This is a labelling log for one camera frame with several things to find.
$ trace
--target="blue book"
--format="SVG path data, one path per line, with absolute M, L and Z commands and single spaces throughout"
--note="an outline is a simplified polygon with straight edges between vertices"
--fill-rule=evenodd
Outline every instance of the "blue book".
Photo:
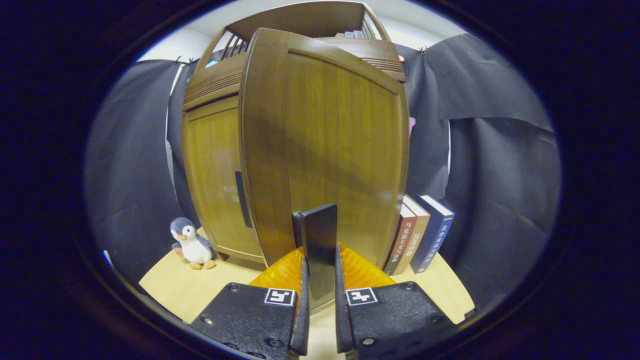
M 427 267 L 436 255 L 444 238 L 449 232 L 451 222 L 456 214 L 453 211 L 442 206 L 441 203 L 434 200 L 429 195 L 412 196 L 418 205 L 431 214 L 431 219 L 424 231 L 422 241 L 415 251 L 413 259 L 411 259 L 411 269 L 415 274 L 419 274 L 427 270 Z

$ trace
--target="cabinet handle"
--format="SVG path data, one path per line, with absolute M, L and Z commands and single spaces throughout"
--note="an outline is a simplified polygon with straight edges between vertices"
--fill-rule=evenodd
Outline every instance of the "cabinet handle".
M 242 216 L 244 218 L 244 225 L 246 227 L 253 227 L 251 225 L 251 217 L 249 216 L 249 209 L 246 207 L 246 197 L 244 196 L 244 187 L 242 185 L 242 172 L 236 171 L 236 186 L 238 189 L 238 199 L 240 200 L 240 208 L 242 209 Z

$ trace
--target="cabinet door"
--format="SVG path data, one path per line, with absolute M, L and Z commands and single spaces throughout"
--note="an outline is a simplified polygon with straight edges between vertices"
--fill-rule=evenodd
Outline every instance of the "cabinet door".
M 261 28 L 250 43 L 241 151 L 267 262 L 295 247 L 293 212 L 334 202 L 338 241 L 382 267 L 406 183 L 404 87 L 312 38 Z
M 198 217 L 216 250 L 263 263 L 255 229 L 245 224 L 236 182 L 241 171 L 237 105 L 234 96 L 185 114 L 184 167 Z

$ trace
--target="black curtain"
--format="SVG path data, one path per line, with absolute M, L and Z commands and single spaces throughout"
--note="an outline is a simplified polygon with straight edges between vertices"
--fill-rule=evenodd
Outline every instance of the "black curtain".
M 182 103 L 187 90 L 187 80 L 196 69 L 195 64 L 186 64 L 178 76 L 173 92 L 169 98 L 169 114 L 167 118 L 166 139 L 171 144 L 173 160 L 173 184 L 178 202 L 184 216 L 190 219 L 196 228 L 200 227 L 200 220 L 193 207 L 193 201 L 187 185 L 187 177 L 184 171 L 184 158 L 182 157 Z
M 179 64 L 135 63 L 105 98 L 85 156 L 85 199 L 98 246 L 134 286 L 170 249 L 183 216 L 165 148 L 169 93 Z
M 517 286 L 552 230 L 561 168 L 550 120 L 526 80 L 473 36 L 424 54 L 396 48 L 416 119 L 406 192 L 456 213 L 440 254 L 481 309 Z

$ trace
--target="stuffed penguin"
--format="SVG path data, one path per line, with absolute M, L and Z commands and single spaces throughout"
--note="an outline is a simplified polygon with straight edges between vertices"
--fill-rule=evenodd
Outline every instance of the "stuffed penguin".
M 189 265 L 192 268 L 199 270 L 202 268 L 202 264 L 206 269 L 216 266 L 216 262 L 211 259 L 213 255 L 211 243 L 196 234 L 196 227 L 189 219 L 176 218 L 172 221 L 171 234 L 173 238 L 178 240 L 171 247 L 178 256 L 184 256 L 190 262 Z

